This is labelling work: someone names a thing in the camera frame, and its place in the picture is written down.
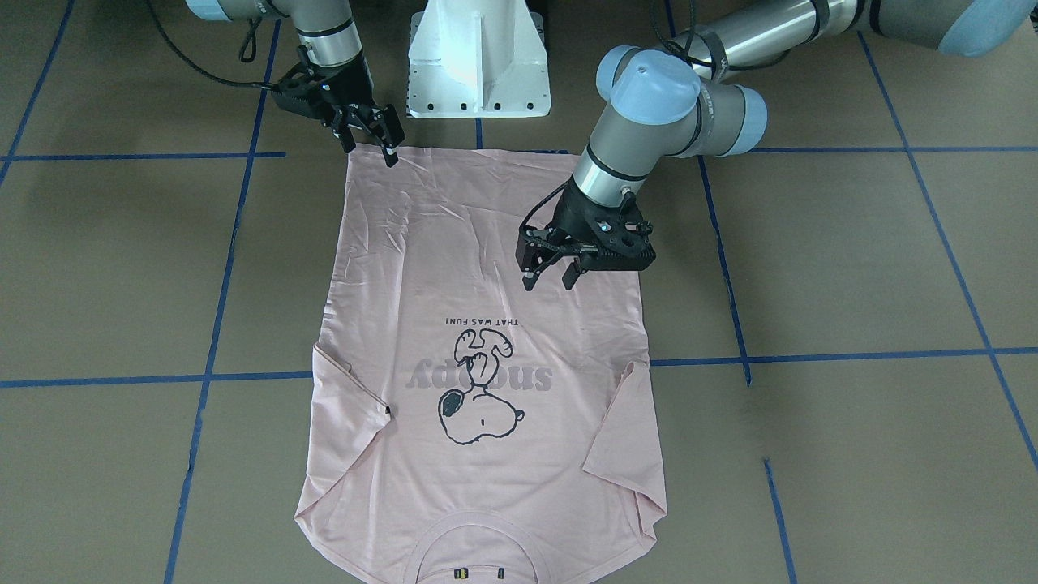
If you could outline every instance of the white metal stand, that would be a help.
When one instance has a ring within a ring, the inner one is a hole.
[[[536,117],[551,109],[548,55],[522,0],[430,0],[411,30],[411,116]]]

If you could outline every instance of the blue tape line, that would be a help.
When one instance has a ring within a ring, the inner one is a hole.
[[[130,386],[137,384],[198,383],[204,376],[140,376],[124,378],[67,378],[63,380],[0,381],[0,388],[67,388],[79,386]]]
[[[777,146],[755,147],[753,154],[835,154],[844,151],[1038,151],[1038,146]]]
[[[1011,347],[994,350],[994,355],[1038,355],[1038,347]]]
[[[17,162],[55,160],[195,160],[204,158],[284,158],[284,151],[200,151],[169,154],[26,154],[12,157]]]
[[[654,359],[652,367],[690,367],[699,365],[739,365],[742,358],[738,357],[706,357],[698,359]]]
[[[800,154],[820,152],[835,154],[844,151],[904,151],[902,146],[790,146],[790,147],[755,147],[752,154]]]
[[[18,131],[15,132],[15,139],[11,140],[10,148],[7,150],[7,159],[4,160],[3,166],[0,167],[0,185],[3,185],[4,178],[7,177],[7,170],[10,168],[15,152],[18,151],[18,143],[22,141],[25,127],[29,123],[29,116],[32,115],[32,108],[36,105],[40,89],[44,88],[44,81],[47,80],[47,74],[50,73],[51,65],[54,63],[54,57],[58,53],[58,47],[61,45],[61,38],[64,37],[64,31],[69,28],[69,18],[72,17],[72,8],[75,5],[76,0],[69,0],[69,4],[65,5],[64,15],[61,17],[61,24],[58,25],[58,32],[54,36],[54,44],[51,45],[51,52],[47,55],[47,60],[44,62],[44,69],[39,73],[39,78],[36,79],[36,86],[32,88],[32,94],[29,95],[29,103],[25,106],[25,113],[22,114],[22,120],[18,122]]]
[[[911,151],[1038,151],[1038,146],[909,146]]]
[[[735,328],[735,341],[739,345],[739,359],[742,362],[742,374],[746,378],[746,386],[754,382],[754,376],[749,371],[749,359],[746,356],[746,342],[742,336],[742,324],[739,321],[739,307],[735,304],[735,287],[732,285],[732,276],[728,271],[728,258],[725,256],[725,241],[720,237],[720,223],[717,221],[717,210],[713,203],[713,192],[710,188],[710,175],[707,173],[707,164],[702,156],[696,156],[700,163],[700,175],[703,177],[703,191],[707,195],[707,207],[710,210],[710,224],[714,227],[714,235],[717,238],[717,258],[720,260],[720,271],[725,276],[725,285],[728,287],[728,306],[732,312],[732,326]]]
[[[269,373],[214,373],[213,382],[261,382],[266,380],[309,380],[312,371],[272,371]]]
[[[664,5],[666,6],[666,24],[671,27],[671,38],[674,38],[678,35],[678,29],[674,27],[674,9],[671,8],[671,0],[666,0]]]
[[[898,130],[898,135],[901,136],[901,142],[905,146],[905,152],[908,155],[908,161],[911,163],[912,172],[916,174],[916,180],[919,183],[920,189],[923,191],[923,198],[926,200],[926,206],[930,211],[930,217],[933,219],[933,224],[937,228],[937,234],[940,237],[940,243],[945,246],[945,252],[948,254],[948,259],[952,263],[952,270],[955,272],[955,278],[959,282],[959,287],[962,288],[962,296],[965,298],[966,305],[969,307],[969,313],[973,315],[974,324],[977,326],[977,332],[980,334],[981,340],[984,342],[984,349],[987,350],[988,359],[991,361],[991,367],[994,369],[994,374],[999,379],[999,384],[1002,386],[1002,393],[1006,397],[1006,402],[1009,405],[1009,410],[1013,414],[1013,419],[1016,421],[1016,427],[1020,432],[1020,437],[1023,439],[1023,444],[1028,449],[1028,454],[1031,455],[1031,464],[1034,466],[1035,471],[1038,471],[1038,451],[1035,450],[1034,442],[1031,440],[1031,433],[1028,430],[1027,424],[1023,423],[1023,418],[1020,416],[1020,411],[1016,407],[1016,399],[1013,397],[1012,390],[1009,389],[1009,384],[1006,382],[1006,377],[1002,372],[1002,366],[999,365],[999,358],[995,355],[994,349],[991,346],[991,341],[987,336],[987,331],[984,330],[984,324],[981,322],[980,312],[977,310],[977,306],[974,304],[973,296],[969,295],[969,287],[966,285],[965,276],[962,275],[962,270],[959,268],[959,261],[955,258],[955,253],[952,251],[952,244],[948,239],[948,233],[945,231],[945,226],[940,223],[940,218],[937,216],[937,208],[933,204],[933,198],[930,196],[930,190],[926,186],[926,180],[923,179],[923,172],[919,168],[919,164],[916,162],[916,156],[912,154],[911,148],[908,147],[908,138],[905,136],[904,129],[901,127],[901,120],[898,118],[898,113],[894,109],[894,102],[891,101],[891,95],[886,91],[886,85],[883,83],[883,78],[879,75],[879,67],[876,66],[876,61],[872,57],[872,51],[869,50],[869,44],[866,41],[865,36],[858,32],[858,40],[862,43],[862,49],[865,51],[865,57],[869,60],[869,66],[872,67],[872,74],[876,78],[876,83],[879,85],[879,90],[883,94],[883,101],[886,102],[886,109],[891,112],[891,118],[894,119],[894,126]]]
[[[270,54],[267,57],[267,71],[264,75],[264,82],[269,82],[274,68],[274,55],[277,52],[277,37],[281,31],[281,21],[274,23],[274,33],[270,39]],[[194,478],[195,461],[198,457],[198,445],[201,440],[202,419],[201,414],[206,410],[209,401],[209,388],[213,378],[213,366],[216,363],[216,350],[220,340],[220,328],[223,325],[223,311],[227,304],[227,289],[230,286],[230,272],[235,266],[235,243],[238,238],[238,229],[242,224],[242,211],[245,207],[245,199],[248,195],[249,180],[252,177],[252,166],[256,151],[256,143],[260,141],[260,128],[263,123],[264,106],[267,104],[267,91],[260,93],[260,102],[256,105],[255,120],[252,123],[252,140],[249,143],[249,157],[245,163],[245,174],[242,177],[242,188],[238,195],[238,210],[235,212],[235,225],[230,230],[230,243],[227,245],[227,260],[223,269],[223,282],[220,285],[220,300],[216,306],[216,317],[213,321],[213,338],[209,347],[209,357],[206,360],[206,378],[201,383],[201,391],[198,392],[198,409],[195,412],[194,430],[191,433],[191,449],[188,452],[188,470],[184,475],[184,484],[181,486],[181,499],[176,509],[176,522],[173,525],[173,535],[169,543],[169,558],[166,561],[166,575],[164,584],[172,584],[173,573],[176,569],[176,556],[180,553],[181,535],[184,532],[184,520],[188,510],[188,499],[191,495],[191,481]]]
[[[775,523],[778,525],[778,538],[782,540],[782,554],[786,558],[786,573],[789,584],[796,584],[796,566],[793,565],[793,551],[789,547],[789,535],[786,533],[786,518],[782,513],[782,502],[778,501],[778,490],[775,489],[774,474],[771,472],[771,461],[764,460],[764,473],[768,477],[768,491],[771,492],[771,506],[775,511]]]
[[[937,350],[930,352],[878,352],[861,354],[815,354],[750,357],[749,363],[818,363],[825,361],[873,361],[887,359],[936,359],[988,355],[987,350]]]

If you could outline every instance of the floor tile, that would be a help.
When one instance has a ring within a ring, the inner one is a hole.
[[[911,145],[1038,145],[1038,39],[1030,23],[977,58],[868,40]]]
[[[656,260],[641,272],[653,359],[738,357],[717,238],[693,160],[661,160],[639,192]]]
[[[216,371],[308,371],[343,217],[335,151],[257,160],[238,233]]]
[[[786,582],[742,369],[656,367],[652,383],[668,516],[649,555],[602,582]]]
[[[1038,151],[916,159],[991,343],[1038,345]]]
[[[244,164],[16,162],[0,379],[201,373]]]
[[[1038,476],[986,358],[755,373],[799,582],[1038,579]]]
[[[0,391],[0,581],[161,582],[197,384]]]
[[[0,20],[0,147],[7,154],[18,124],[44,69],[67,2],[16,2]]]
[[[306,476],[308,380],[213,384],[175,582],[357,582],[293,516]]]
[[[857,35],[797,47],[783,62],[732,77],[768,106],[760,147],[900,146]]]
[[[260,57],[238,62],[248,25],[206,23],[183,2],[157,2],[170,37],[197,63],[235,80],[262,80]],[[258,91],[191,71],[132,0],[79,0],[19,154],[246,151]]]
[[[981,346],[903,154],[707,168],[750,355]]]
[[[463,147],[475,146],[475,121],[472,119],[415,119],[407,117],[407,48],[411,15],[425,8],[425,2],[354,3],[354,18],[364,56],[375,83],[375,101],[392,104],[404,127],[404,143],[413,146]],[[275,58],[274,79],[284,75],[298,60],[299,37],[291,26],[284,26]],[[372,143],[360,132],[354,139]],[[324,157],[342,154],[338,140],[321,123],[278,110],[271,103],[264,115],[260,149],[284,150],[290,156]]]

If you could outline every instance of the light blue joint cap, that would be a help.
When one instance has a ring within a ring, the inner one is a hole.
[[[609,101],[609,93],[612,92],[612,78],[617,76],[617,67],[620,61],[624,60],[624,55],[638,48],[631,45],[621,45],[613,47],[602,57],[598,63],[598,73],[595,74],[595,86],[598,87],[598,94],[602,99]]]
[[[728,151],[717,158],[749,151],[761,141],[761,138],[764,137],[764,130],[768,127],[768,106],[764,103],[764,98],[749,87],[742,85],[736,85],[736,87],[742,91],[742,99],[746,102],[746,115],[742,118],[742,128],[739,130],[739,137],[735,139],[735,143]]]
[[[230,22],[218,0],[188,0],[188,8],[203,21]]]
[[[620,74],[609,103],[635,123],[663,126],[695,109],[701,87],[700,76],[678,57],[662,51],[641,51]]]
[[[948,29],[937,50],[979,57],[1008,40],[1034,7],[1035,0],[976,0]]]

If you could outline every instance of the pink t-shirt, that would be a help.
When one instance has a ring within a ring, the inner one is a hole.
[[[666,515],[638,278],[527,291],[523,215],[575,157],[350,155],[296,521],[375,583],[572,583]],[[535,216],[550,218],[553,204]]]

